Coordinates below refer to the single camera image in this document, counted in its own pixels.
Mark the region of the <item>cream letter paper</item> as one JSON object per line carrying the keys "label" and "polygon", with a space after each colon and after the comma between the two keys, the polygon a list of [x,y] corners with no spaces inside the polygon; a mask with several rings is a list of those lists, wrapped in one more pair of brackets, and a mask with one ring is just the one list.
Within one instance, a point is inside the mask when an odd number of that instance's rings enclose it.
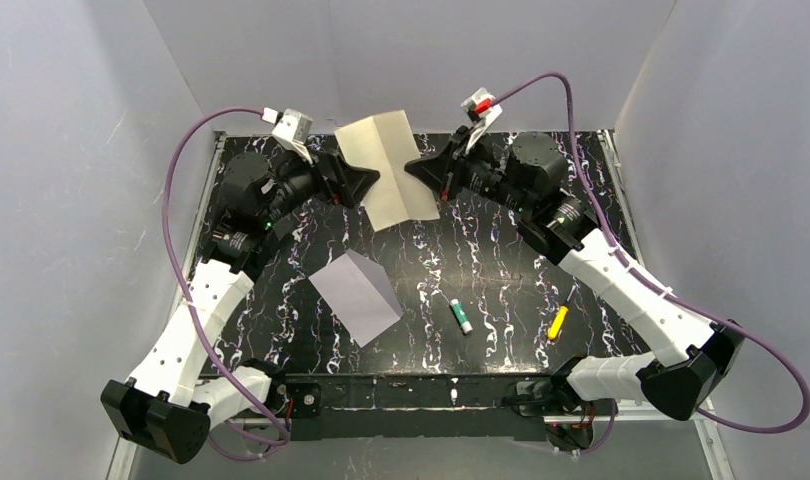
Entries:
{"label": "cream letter paper", "polygon": [[433,191],[404,170],[420,152],[403,110],[365,117],[334,134],[349,166],[380,175],[362,200],[374,231],[440,218]]}

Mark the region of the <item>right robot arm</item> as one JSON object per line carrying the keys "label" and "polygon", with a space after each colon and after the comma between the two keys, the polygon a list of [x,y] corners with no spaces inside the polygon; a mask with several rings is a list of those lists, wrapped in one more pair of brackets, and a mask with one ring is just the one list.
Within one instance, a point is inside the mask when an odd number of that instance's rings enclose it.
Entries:
{"label": "right robot arm", "polygon": [[606,239],[592,210],[563,189],[569,163],[548,134],[525,133],[501,163],[489,144],[459,129],[440,152],[411,160],[405,171],[445,200],[467,189],[515,213],[524,242],[603,299],[637,334],[645,354],[580,355],[540,383],[521,387],[505,404],[541,415],[598,400],[648,402],[662,414],[689,419],[728,374],[744,341],[666,300],[631,274],[620,246]]}

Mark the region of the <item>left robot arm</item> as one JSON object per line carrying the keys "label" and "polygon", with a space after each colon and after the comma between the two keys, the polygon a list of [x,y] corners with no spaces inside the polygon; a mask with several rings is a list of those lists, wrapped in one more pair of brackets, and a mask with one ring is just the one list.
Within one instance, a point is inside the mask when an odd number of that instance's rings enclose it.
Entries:
{"label": "left robot arm", "polygon": [[202,242],[182,302],[144,360],[125,380],[108,381],[100,395],[122,439],[185,464],[218,424],[247,409],[288,405],[286,396],[268,398],[284,384],[272,362],[248,360],[206,383],[199,375],[215,358],[227,320],[292,231],[293,211],[313,198],[355,208],[381,177],[348,165],[335,150],[311,157],[245,153],[226,163],[214,200],[217,222]]}

